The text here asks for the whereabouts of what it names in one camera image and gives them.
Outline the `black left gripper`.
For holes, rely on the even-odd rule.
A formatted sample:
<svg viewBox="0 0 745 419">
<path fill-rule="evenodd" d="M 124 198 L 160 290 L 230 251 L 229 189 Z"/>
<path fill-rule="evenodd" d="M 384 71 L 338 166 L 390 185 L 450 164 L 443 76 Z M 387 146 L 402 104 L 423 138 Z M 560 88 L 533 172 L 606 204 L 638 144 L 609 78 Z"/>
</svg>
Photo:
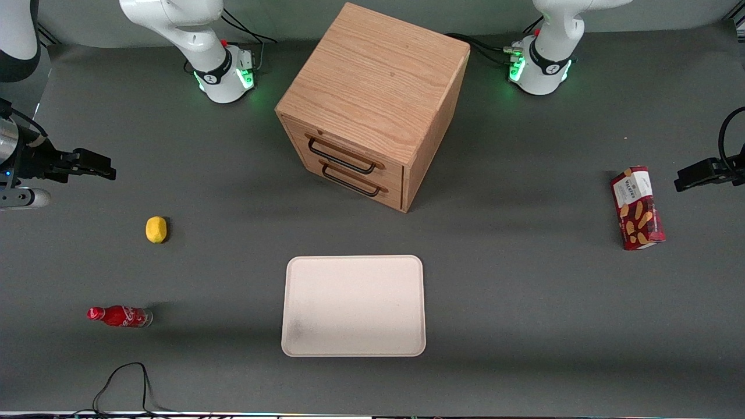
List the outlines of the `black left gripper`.
<svg viewBox="0 0 745 419">
<path fill-rule="evenodd" d="M 678 178 L 674 180 L 674 186 L 678 193 L 708 184 L 729 182 L 732 186 L 744 185 L 744 156 L 731 156 L 722 160 L 706 158 L 690 165 L 689 170 L 693 174 L 679 172 L 677 174 Z"/>
</svg>

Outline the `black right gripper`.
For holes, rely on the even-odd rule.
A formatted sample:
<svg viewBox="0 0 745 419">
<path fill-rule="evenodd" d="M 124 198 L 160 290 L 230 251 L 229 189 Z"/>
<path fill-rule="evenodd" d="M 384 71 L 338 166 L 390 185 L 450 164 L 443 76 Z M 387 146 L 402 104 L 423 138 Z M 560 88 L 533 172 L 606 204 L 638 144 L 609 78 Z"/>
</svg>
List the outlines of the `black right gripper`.
<svg viewBox="0 0 745 419">
<path fill-rule="evenodd" d="M 19 140 L 23 148 L 20 154 L 19 179 L 46 179 L 67 183 L 69 175 L 91 175 L 114 181 L 116 170 L 112 169 L 111 159 L 104 155 L 75 148 L 72 151 L 73 167 L 66 161 L 67 153 L 56 150 L 49 138 L 27 128 L 19 129 Z"/>
</svg>

